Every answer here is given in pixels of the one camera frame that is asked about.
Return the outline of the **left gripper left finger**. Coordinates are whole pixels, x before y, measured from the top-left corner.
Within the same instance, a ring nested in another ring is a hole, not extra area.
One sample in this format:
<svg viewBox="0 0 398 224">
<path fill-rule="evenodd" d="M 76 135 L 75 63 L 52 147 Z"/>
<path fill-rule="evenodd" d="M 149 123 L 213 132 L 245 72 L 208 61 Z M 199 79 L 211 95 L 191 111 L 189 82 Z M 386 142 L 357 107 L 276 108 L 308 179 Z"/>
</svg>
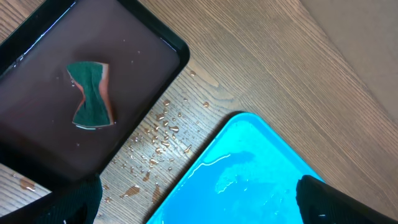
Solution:
<svg viewBox="0 0 398 224">
<path fill-rule="evenodd" d="M 103 189 L 95 174 L 1 217 L 1 224 L 74 223 L 92 224 L 97 216 Z"/>
</svg>

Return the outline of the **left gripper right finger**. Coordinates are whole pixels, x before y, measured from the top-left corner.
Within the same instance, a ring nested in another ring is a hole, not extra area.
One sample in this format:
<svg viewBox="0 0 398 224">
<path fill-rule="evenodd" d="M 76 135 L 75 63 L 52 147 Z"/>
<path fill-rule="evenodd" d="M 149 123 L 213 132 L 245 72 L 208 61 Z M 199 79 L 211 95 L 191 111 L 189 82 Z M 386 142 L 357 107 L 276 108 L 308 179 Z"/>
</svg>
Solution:
<svg viewBox="0 0 398 224">
<path fill-rule="evenodd" d="M 304 224 L 397 224 L 311 175 L 297 182 L 296 201 Z"/>
</svg>

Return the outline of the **pink and green sponge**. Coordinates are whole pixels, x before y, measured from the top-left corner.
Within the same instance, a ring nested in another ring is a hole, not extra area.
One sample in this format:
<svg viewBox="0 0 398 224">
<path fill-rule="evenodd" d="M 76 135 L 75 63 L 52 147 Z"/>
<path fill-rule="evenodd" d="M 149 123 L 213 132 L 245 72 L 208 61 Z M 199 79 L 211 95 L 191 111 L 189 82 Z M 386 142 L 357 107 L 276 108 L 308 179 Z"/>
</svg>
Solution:
<svg viewBox="0 0 398 224">
<path fill-rule="evenodd" d="M 108 93 L 109 65 L 80 61 L 67 65 L 67 72 L 82 94 L 72 123 L 88 129 L 113 125 L 114 117 Z"/>
</svg>

